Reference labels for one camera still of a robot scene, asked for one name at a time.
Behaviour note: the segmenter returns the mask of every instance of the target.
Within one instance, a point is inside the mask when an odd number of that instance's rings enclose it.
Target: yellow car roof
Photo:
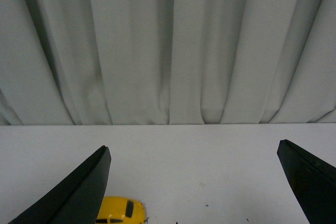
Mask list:
[[[143,224],[146,218],[143,205],[135,199],[104,197],[96,223]]]

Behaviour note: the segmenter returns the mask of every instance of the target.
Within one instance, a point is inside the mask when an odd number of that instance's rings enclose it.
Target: white tabletop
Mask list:
[[[143,202],[149,224],[307,224],[278,144],[289,139],[336,166],[335,136],[336,124],[1,126],[0,222],[106,145],[106,195]]]

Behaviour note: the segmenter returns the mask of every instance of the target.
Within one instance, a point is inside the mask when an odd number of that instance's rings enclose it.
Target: curtain fold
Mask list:
[[[72,124],[24,0],[0,0],[0,113],[9,124]]]
[[[336,122],[336,0],[1,0],[0,124]]]

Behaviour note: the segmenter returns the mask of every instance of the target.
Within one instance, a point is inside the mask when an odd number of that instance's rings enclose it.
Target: backdrop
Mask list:
[[[0,0],[0,124],[336,122],[336,0]]]

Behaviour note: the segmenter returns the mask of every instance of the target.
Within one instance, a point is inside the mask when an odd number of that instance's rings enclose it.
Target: toy car window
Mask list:
[[[107,219],[98,219],[96,223],[107,223]]]
[[[120,219],[110,219],[110,223],[119,223],[119,222],[123,222],[123,220],[120,220]]]
[[[128,218],[132,217],[133,208],[134,208],[134,202],[128,200],[127,205],[126,205],[126,211],[125,211],[125,216],[126,217],[128,217]]]

